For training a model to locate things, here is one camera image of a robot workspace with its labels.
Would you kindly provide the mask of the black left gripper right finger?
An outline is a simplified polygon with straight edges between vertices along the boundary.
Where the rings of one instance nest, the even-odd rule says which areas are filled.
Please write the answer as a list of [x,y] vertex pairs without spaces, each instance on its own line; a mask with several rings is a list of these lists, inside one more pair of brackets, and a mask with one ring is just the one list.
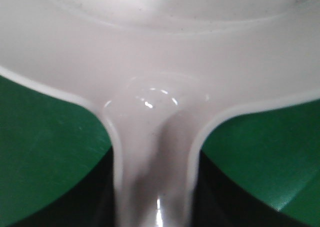
[[194,227],[318,227],[320,178],[299,180],[244,170],[244,184],[229,178],[205,153],[200,153],[192,226]]

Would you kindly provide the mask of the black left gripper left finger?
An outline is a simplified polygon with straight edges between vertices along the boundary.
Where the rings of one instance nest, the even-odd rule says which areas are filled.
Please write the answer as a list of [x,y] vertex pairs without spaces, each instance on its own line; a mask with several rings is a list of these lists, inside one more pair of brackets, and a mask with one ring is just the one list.
[[113,150],[72,189],[12,227],[114,227]]

